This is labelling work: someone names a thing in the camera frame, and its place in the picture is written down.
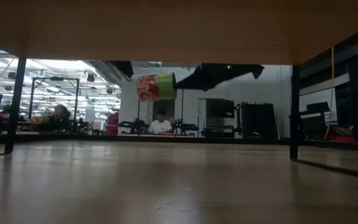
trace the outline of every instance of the man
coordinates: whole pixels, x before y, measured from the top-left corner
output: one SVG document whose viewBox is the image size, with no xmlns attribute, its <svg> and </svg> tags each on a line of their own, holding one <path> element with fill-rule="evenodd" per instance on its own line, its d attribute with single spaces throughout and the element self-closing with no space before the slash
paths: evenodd
<svg viewBox="0 0 358 224">
<path fill-rule="evenodd" d="M 157 120 L 150 125 L 149 132 L 153 134 L 172 133 L 171 122 L 165 119 L 165 111 L 157 112 Z"/>
</svg>

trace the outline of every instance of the red object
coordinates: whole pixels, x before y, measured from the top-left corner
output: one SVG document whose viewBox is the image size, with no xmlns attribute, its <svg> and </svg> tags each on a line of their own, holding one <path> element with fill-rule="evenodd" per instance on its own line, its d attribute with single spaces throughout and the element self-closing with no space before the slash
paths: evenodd
<svg viewBox="0 0 358 224">
<path fill-rule="evenodd" d="M 155 83 L 155 77 L 156 75 L 147 75 L 136 80 L 137 97 L 141 101 L 155 100 L 160 94 L 160 88 Z"/>
<path fill-rule="evenodd" d="M 115 113 L 109 116 L 106 125 L 107 135 L 118 135 L 118 115 L 119 113 Z"/>
<path fill-rule="evenodd" d="M 341 136 L 330 136 L 329 140 L 332 141 L 344 141 L 344 142 L 355 142 L 354 137 L 341 137 Z"/>
</svg>

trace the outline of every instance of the red and green object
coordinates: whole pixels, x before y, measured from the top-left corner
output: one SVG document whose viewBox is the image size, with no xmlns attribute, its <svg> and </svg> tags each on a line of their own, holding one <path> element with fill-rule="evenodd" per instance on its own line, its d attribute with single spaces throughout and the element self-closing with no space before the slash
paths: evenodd
<svg viewBox="0 0 358 224">
<path fill-rule="evenodd" d="M 137 96 L 140 101 L 172 100 L 177 97 L 173 73 L 161 72 L 146 75 L 136 80 Z"/>
</svg>

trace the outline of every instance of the yellow cord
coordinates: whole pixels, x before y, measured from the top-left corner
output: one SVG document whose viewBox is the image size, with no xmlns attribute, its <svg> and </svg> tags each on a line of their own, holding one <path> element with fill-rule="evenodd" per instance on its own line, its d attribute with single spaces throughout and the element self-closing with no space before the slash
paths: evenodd
<svg viewBox="0 0 358 224">
<path fill-rule="evenodd" d="M 334 74 L 335 74 L 335 66 L 334 66 L 334 47 L 331 47 L 331 66 L 333 68 L 332 71 L 332 76 L 331 76 L 331 104 L 329 106 L 329 123 L 328 123 L 328 128 L 326 131 L 326 136 L 324 137 L 324 139 L 327 139 L 327 135 L 328 135 L 328 131 L 329 131 L 329 127 L 331 125 L 331 118 L 332 118 L 332 108 L 333 108 L 333 95 L 334 95 Z"/>
</svg>

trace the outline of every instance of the black pole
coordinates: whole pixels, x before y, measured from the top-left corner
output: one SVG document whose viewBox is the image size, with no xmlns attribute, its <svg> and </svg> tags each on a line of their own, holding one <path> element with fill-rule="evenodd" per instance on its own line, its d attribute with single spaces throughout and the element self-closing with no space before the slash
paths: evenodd
<svg viewBox="0 0 358 224">
<path fill-rule="evenodd" d="M 76 79 L 77 80 L 77 88 L 76 88 L 76 92 L 75 92 L 75 105 L 74 105 L 74 123 L 73 123 L 73 132 L 75 133 L 76 129 L 77 129 L 77 107 L 78 107 L 78 92 L 80 90 L 80 79 Z"/>
<path fill-rule="evenodd" d="M 9 124 L 7 128 L 7 141 L 5 143 L 5 154 L 10 154 L 13 151 L 13 145 L 15 143 L 17 119 L 19 118 L 20 100 L 22 96 L 23 81 L 26 58 L 19 58 L 16 71 L 16 81 L 13 91 L 11 112 L 9 115 Z"/>
<path fill-rule="evenodd" d="M 140 100 L 137 100 L 137 123 L 135 123 L 135 127 L 137 127 L 137 136 L 140 136 Z"/>
<path fill-rule="evenodd" d="M 299 90 L 300 70 L 299 66 L 292 66 L 292 101 L 290 116 L 290 159 L 298 159 L 299 145 Z"/>
<path fill-rule="evenodd" d="M 182 89 L 181 90 L 181 121 L 183 122 L 183 92 L 184 92 L 185 90 L 184 89 Z"/>
<path fill-rule="evenodd" d="M 30 108 L 29 108 L 29 119 L 31 119 L 31 114 L 32 114 L 32 101 L 34 100 L 34 86 L 35 86 L 35 81 L 37 80 L 37 78 L 33 78 L 32 79 L 32 85 L 31 85 L 31 97 L 30 97 Z"/>
</svg>

